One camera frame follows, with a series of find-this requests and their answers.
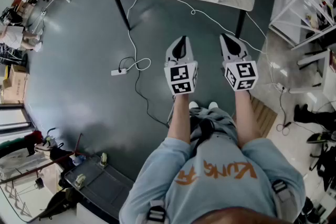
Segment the black waist pouch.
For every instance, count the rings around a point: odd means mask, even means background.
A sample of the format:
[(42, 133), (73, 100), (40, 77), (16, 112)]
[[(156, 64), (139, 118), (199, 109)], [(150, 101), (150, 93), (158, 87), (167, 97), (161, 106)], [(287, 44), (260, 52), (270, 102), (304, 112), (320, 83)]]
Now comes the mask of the black waist pouch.
[(191, 143), (194, 143), (193, 153), (195, 156), (197, 153), (197, 148), (209, 140), (214, 132), (214, 125), (210, 119), (202, 119), (195, 125), (195, 128), (191, 135)]

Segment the black boots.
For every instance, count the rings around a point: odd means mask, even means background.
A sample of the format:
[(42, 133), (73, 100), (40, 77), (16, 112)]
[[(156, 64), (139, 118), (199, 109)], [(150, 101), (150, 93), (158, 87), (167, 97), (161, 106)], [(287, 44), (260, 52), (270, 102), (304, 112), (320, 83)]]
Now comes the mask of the black boots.
[(316, 123), (322, 125), (328, 131), (336, 131), (336, 111), (334, 112), (311, 112), (308, 111), (308, 105), (300, 107), (298, 104), (294, 109), (295, 122)]

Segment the person's left forearm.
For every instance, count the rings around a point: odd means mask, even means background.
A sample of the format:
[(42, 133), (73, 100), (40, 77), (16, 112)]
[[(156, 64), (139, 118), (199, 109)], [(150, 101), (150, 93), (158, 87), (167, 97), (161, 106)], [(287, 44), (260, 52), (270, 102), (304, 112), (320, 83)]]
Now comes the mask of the person's left forearm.
[(189, 94), (177, 95), (174, 102), (174, 109), (171, 124), (167, 136), (183, 141), (191, 142), (191, 125), (189, 111)]

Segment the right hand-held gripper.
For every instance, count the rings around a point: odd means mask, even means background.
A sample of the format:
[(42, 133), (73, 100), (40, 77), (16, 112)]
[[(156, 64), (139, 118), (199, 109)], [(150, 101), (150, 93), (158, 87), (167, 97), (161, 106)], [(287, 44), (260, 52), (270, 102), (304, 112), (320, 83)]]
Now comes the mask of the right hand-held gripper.
[(251, 59), (245, 44), (233, 35), (219, 36), (223, 55), (246, 55), (223, 57), (222, 73), (234, 91), (247, 91), (255, 87), (258, 80), (256, 62)]

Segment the person's right forearm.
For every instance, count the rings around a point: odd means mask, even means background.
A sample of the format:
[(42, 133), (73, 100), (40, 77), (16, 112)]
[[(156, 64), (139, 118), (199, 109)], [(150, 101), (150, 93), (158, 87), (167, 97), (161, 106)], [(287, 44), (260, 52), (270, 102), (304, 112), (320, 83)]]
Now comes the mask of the person's right forearm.
[(242, 150), (247, 143), (261, 138), (261, 135), (249, 92), (236, 91), (235, 105), (238, 146)]

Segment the red metal pole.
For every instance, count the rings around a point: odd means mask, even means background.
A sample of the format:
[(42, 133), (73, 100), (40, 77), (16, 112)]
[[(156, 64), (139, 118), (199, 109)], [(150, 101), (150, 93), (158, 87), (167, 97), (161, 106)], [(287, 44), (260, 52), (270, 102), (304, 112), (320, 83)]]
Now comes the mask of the red metal pole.
[(66, 154), (66, 155), (64, 155), (64, 156), (62, 156), (62, 157), (60, 157), (60, 158), (58, 158), (58, 159), (56, 159), (56, 160), (54, 160), (52, 162), (49, 162), (49, 163), (47, 163), (45, 165), (42, 165), (42, 166), (36, 167), (36, 168), (34, 168), (32, 170), (29, 170), (29, 171), (27, 171), (25, 173), (19, 174), (17, 176), (11, 177), (11, 178), (6, 179), (6, 180), (0, 179), (0, 185), (7, 184), (9, 182), (14, 182), (14, 181), (16, 181), (18, 179), (21, 179), (23, 177), (26, 177), (26, 176), (28, 176), (30, 174), (37, 174), (39, 171), (43, 170), (44, 168), (46, 168), (46, 167), (48, 167), (48, 166), (50, 166), (52, 164), (55, 164), (55, 163), (60, 163), (60, 162), (62, 162), (63, 160), (65, 160), (66, 158), (68, 158), (70, 156), (73, 156), (73, 155), (76, 155), (76, 154), (77, 155), (86, 155), (85, 153), (81, 153), (78, 150), (78, 146), (80, 144), (80, 140), (81, 140), (82, 136), (83, 136), (83, 134), (80, 133), (79, 136), (78, 136), (77, 142), (76, 142), (75, 149), (72, 152), (70, 152), (70, 153), (68, 153), (68, 154)]

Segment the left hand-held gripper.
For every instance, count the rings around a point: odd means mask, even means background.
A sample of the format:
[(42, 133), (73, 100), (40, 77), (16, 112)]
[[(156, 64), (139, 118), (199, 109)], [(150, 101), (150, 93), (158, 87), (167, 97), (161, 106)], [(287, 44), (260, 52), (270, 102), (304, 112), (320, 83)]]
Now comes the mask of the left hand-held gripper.
[(173, 96), (193, 93), (198, 63), (193, 59), (190, 39), (181, 36), (166, 51), (165, 77)]

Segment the person's light blue shirt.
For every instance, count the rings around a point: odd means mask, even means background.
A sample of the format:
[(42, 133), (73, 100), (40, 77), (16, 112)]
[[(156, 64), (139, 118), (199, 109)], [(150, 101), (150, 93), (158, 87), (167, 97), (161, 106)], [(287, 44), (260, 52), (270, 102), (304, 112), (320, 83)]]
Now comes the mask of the person's light blue shirt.
[(212, 135), (192, 156), (192, 147), (166, 138), (145, 161), (119, 213), (122, 224), (136, 224), (151, 202), (164, 202), (170, 224), (191, 224), (214, 210), (248, 208), (276, 217), (272, 184), (283, 181), (294, 199), (294, 214), (306, 199), (301, 174), (273, 142), (258, 138), (239, 148), (226, 135)]

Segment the person's blue jeans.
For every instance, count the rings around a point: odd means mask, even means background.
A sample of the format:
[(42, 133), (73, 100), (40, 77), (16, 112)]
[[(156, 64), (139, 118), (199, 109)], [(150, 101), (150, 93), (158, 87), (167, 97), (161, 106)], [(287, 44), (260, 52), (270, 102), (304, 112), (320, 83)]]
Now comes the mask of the person's blue jeans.
[[(238, 144), (237, 129), (233, 119), (230, 115), (219, 109), (206, 109), (206, 108), (194, 108), (190, 109), (190, 124), (191, 135), (195, 128), (195, 125), (202, 119), (210, 119), (214, 125), (214, 132), (212, 135), (223, 136), (224, 138), (231, 139), (235, 144)], [(191, 143), (191, 149), (193, 150), (194, 143)]]

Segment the black table leg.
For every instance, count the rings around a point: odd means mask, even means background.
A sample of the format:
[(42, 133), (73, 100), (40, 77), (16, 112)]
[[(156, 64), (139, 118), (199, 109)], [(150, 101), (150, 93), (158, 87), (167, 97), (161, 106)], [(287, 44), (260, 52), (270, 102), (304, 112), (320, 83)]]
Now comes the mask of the black table leg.
[(120, 13), (120, 15), (121, 15), (124, 23), (125, 23), (125, 26), (126, 26), (127, 30), (131, 30), (130, 25), (129, 25), (129, 21), (128, 21), (127, 15), (126, 15), (126, 13), (125, 13), (125, 11), (123, 9), (121, 0), (114, 0), (114, 1), (115, 1), (116, 5), (117, 5), (117, 8), (119, 10), (119, 13)]
[(237, 22), (236, 31), (235, 31), (235, 37), (237, 39), (240, 38), (242, 28), (243, 28), (243, 24), (244, 24), (244, 21), (245, 21), (245, 17), (246, 17), (246, 11), (241, 9), (239, 11), (238, 22)]

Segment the dark platform cart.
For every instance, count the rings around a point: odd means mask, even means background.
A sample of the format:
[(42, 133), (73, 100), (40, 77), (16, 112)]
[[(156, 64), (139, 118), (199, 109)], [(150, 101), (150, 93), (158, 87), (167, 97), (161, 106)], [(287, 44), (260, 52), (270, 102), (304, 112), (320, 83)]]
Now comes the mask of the dark platform cart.
[(109, 164), (101, 165), (101, 157), (92, 155), (65, 174), (65, 180), (102, 211), (119, 219), (134, 181)]

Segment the brown cardboard box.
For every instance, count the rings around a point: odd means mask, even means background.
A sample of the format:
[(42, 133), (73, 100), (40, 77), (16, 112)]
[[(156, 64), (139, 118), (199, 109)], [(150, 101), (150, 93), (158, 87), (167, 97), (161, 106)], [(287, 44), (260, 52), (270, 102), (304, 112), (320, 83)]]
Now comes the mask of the brown cardboard box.
[(11, 82), (10, 78), (3, 80), (0, 100), (4, 104), (23, 104), (26, 93), (26, 80)]
[(17, 80), (26, 80), (29, 77), (27, 69), (20, 65), (11, 65), (9, 72), (9, 79), (11, 82)]

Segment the red garment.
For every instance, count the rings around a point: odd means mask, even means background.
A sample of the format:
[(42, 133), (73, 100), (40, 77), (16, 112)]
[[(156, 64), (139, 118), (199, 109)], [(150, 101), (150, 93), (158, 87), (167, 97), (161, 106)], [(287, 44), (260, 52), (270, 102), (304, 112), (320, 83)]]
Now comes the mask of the red garment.
[(43, 142), (43, 136), (41, 131), (33, 131), (31, 134), (26, 135), (24, 137), (26, 148), (29, 152), (34, 152), (34, 148), (36, 144), (40, 144)]

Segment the white side table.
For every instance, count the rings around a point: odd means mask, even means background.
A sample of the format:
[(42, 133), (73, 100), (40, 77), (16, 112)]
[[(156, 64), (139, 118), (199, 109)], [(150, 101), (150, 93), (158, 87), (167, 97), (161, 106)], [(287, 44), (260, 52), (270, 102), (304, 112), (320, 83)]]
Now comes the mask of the white side table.
[(334, 72), (330, 67), (331, 59), (332, 51), (329, 48), (319, 52), (314, 52), (311, 56), (300, 59), (297, 62), (297, 65), (300, 68), (307, 67), (314, 62), (323, 60), (321, 81), (311, 87), (290, 88), (288, 92), (290, 94), (321, 92), (331, 104), (336, 105), (336, 72)]

